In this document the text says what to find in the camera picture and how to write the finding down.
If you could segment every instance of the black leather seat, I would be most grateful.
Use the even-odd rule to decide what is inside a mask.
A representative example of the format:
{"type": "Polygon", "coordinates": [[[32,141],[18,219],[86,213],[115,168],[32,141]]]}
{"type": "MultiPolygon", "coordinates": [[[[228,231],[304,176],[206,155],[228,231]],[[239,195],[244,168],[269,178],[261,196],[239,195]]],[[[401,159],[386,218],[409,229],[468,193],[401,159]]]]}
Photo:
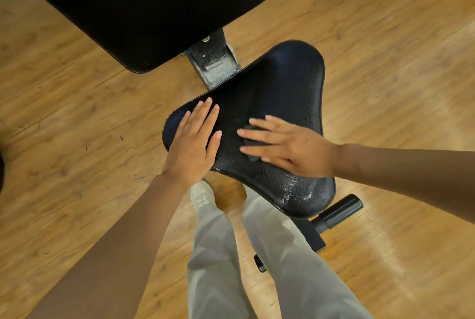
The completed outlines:
{"type": "Polygon", "coordinates": [[[235,178],[258,192],[289,217],[306,219],[327,208],[335,195],[334,178],[303,178],[261,161],[251,162],[239,151],[236,131],[249,118],[266,114],[322,131],[324,60],[310,44],[280,43],[217,88],[176,109],[163,128],[168,150],[187,110],[210,96],[221,107],[215,130],[222,130],[213,171],[235,178]]]}

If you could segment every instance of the person's left arm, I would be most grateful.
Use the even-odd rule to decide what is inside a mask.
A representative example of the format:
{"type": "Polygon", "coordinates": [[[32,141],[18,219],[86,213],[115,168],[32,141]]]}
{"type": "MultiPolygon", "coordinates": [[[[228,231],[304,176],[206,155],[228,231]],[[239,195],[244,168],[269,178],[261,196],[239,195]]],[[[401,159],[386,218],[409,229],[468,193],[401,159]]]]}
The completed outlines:
{"type": "Polygon", "coordinates": [[[214,163],[221,138],[206,144],[219,107],[211,99],[187,112],[170,147],[163,173],[46,294],[28,316],[132,319],[140,304],[167,226],[188,188],[214,163]]]}

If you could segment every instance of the trouser leg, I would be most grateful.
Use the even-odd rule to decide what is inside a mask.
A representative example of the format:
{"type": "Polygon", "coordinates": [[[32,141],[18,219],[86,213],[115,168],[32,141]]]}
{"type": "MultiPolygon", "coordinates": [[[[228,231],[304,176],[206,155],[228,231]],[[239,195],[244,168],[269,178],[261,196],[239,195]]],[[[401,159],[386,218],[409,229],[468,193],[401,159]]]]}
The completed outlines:
{"type": "Polygon", "coordinates": [[[276,283],[282,318],[367,319],[371,314],[285,214],[246,188],[243,223],[276,283]]]}
{"type": "Polygon", "coordinates": [[[188,263],[188,310],[193,319],[257,318],[241,281],[231,221],[214,203],[199,210],[188,263]]]}

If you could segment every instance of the sneaker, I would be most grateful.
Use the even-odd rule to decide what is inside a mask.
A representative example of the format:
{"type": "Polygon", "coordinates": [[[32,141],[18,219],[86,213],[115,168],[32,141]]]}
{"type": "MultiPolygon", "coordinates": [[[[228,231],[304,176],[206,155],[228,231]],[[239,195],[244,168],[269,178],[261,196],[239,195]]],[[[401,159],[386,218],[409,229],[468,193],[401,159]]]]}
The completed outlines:
{"type": "Polygon", "coordinates": [[[197,211],[199,211],[205,205],[215,203],[213,189],[211,189],[210,185],[204,180],[201,180],[191,186],[190,196],[191,202],[197,211]]]}

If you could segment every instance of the person's right arm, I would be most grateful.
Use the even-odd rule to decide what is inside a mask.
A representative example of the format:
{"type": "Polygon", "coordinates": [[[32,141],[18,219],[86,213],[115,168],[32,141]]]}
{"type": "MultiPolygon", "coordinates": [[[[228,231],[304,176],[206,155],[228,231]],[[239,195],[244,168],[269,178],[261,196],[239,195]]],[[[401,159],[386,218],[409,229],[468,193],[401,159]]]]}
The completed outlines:
{"type": "Polygon", "coordinates": [[[475,152],[336,145],[279,118],[249,123],[266,130],[238,135],[269,145],[242,147],[244,154],[296,175],[335,176],[410,196],[475,224],[475,152]]]}

